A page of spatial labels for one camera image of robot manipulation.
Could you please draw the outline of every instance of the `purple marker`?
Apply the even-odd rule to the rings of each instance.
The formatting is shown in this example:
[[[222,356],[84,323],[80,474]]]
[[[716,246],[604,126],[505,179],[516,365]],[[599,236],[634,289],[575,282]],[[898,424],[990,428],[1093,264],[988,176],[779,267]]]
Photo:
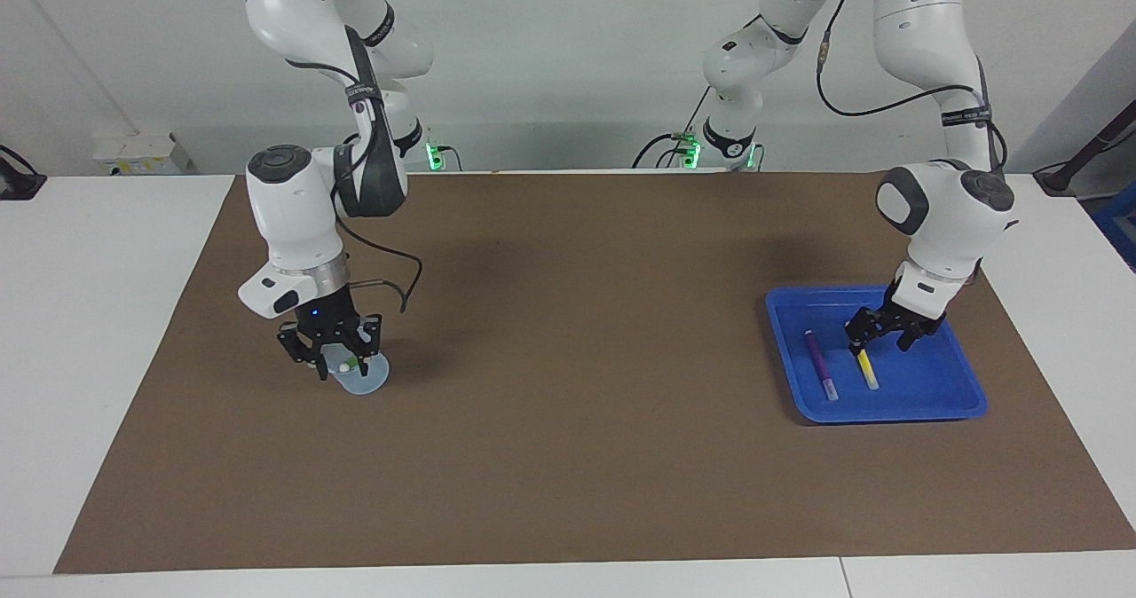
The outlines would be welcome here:
[[[840,400],[841,397],[836,393],[836,383],[833,382],[833,375],[828,373],[828,364],[825,363],[825,355],[820,354],[820,343],[817,342],[817,335],[812,333],[812,330],[804,331],[804,343],[809,347],[812,367],[817,369],[817,376],[820,376],[820,384],[825,385],[825,396],[828,397],[828,400]]]

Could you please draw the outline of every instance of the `white table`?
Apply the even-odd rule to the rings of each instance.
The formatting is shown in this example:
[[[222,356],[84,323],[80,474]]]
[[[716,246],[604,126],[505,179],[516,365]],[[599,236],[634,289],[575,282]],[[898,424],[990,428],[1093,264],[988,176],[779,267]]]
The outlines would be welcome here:
[[[0,204],[0,596],[1136,595],[1136,551],[51,576],[232,183],[60,177]],[[1136,275],[1074,200],[1011,185],[1022,225],[986,274],[1131,522]]]

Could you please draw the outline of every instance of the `brown surface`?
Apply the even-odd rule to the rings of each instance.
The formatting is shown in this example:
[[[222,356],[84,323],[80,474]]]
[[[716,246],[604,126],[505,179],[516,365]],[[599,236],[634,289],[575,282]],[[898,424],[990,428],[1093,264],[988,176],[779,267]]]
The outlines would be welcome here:
[[[887,279],[876,180],[417,177],[358,223],[426,260],[366,398],[237,302],[265,254],[239,181],[56,571],[1136,547],[985,281],[951,313],[985,417],[793,409],[761,299]]]

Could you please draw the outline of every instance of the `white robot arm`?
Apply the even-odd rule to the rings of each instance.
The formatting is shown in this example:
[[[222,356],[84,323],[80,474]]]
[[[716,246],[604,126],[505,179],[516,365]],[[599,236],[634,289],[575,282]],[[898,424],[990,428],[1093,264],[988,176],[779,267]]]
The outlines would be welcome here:
[[[239,296],[267,318],[295,310],[298,322],[282,326],[278,339],[320,377],[327,376],[320,347],[331,343],[351,350],[366,374],[365,359],[378,352],[381,318],[354,309],[336,210],[390,216],[406,201],[403,158],[423,128],[393,80],[428,70],[433,48],[386,0],[245,0],[245,10],[256,35],[289,64],[344,88],[359,141],[314,150],[275,146],[252,157],[245,178],[268,263]]]
[[[795,56],[826,1],[759,0],[752,23],[705,52],[703,72],[717,99],[702,131],[730,167],[741,165],[753,141],[762,108],[758,82]],[[884,305],[863,308],[849,322],[853,351],[893,331],[902,332],[899,346],[907,350],[937,331],[949,301],[1013,223],[1013,193],[996,163],[996,128],[961,1],[874,0],[876,57],[893,76],[934,95],[947,157],[895,167],[877,190],[880,214],[911,243]],[[828,32],[820,50],[818,90]],[[847,116],[874,111],[844,113],[825,102]]]

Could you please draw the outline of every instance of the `marker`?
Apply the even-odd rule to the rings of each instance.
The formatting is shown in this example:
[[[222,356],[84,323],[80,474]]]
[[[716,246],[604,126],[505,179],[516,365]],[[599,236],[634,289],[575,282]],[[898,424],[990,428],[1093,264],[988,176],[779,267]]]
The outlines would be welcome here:
[[[820,343],[817,342],[817,335],[812,333],[812,330],[804,331],[804,343],[809,347],[812,367],[817,369],[820,384],[825,385],[825,396],[828,397],[828,400],[840,400],[841,397],[836,393],[836,383],[833,382],[833,375],[828,373],[828,364],[825,363],[825,356],[820,354]]]
[[[868,350],[861,349],[855,359],[860,364],[860,371],[863,372],[863,380],[868,381],[868,389],[878,390],[879,381],[876,380],[876,371],[871,368],[871,360],[868,360]]]

